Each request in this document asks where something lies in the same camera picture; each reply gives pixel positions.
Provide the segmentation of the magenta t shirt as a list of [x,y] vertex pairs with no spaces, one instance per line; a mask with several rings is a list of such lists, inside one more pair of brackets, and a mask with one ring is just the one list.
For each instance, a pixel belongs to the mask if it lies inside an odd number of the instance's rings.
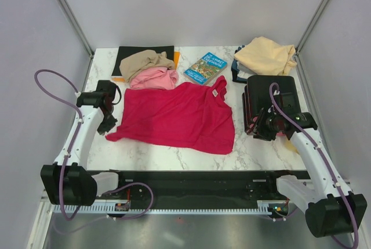
[[235,127],[226,93],[227,80],[222,75],[212,86],[184,82],[172,90],[128,89],[122,122],[106,139],[229,154],[234,147]]

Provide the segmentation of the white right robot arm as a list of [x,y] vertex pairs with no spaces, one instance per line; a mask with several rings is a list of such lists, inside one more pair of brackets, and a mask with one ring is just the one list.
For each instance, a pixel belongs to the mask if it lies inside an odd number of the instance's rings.
[[313,116],[301,111],[297,94],[275,88],[266,93],[246,89],[242,104],[246,133],[264,141],[283,135],[299,152],[311,179],[312,186],[307,187],[291,172],[277,172],[265,184],[266,194],[289,199],[304,213],[315,237],[357,234],[368,203],[337,172]]

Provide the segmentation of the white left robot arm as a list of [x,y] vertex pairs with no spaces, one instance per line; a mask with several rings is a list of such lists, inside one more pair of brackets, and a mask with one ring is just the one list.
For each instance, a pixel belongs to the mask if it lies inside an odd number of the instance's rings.
[[120,199],[127,192],[127,184],[116,172],[91,175],[87,171],[90,148],[96,134],[112,130],[117,119],[113,116],[118,86],[100,80],[93,92],[82,92],[77,98],[75,120],[59,155],[51,165],[41,169],[41,179],[50,202],[54,205],[90,206],[96,197],[108,192]]

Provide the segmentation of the black pink drawer organizer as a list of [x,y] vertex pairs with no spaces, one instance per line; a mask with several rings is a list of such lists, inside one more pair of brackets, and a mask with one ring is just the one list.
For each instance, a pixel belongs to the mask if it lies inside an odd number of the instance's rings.
[[282,102],[278,102],[286,114],[301,112],[299,97],[294,78],[291,76],[253,75],[247,79],[244,93],[242,94],[244,129],[258,115],[261,108],[267,110],[272,106],[270,98],[270,85],[277,83]]

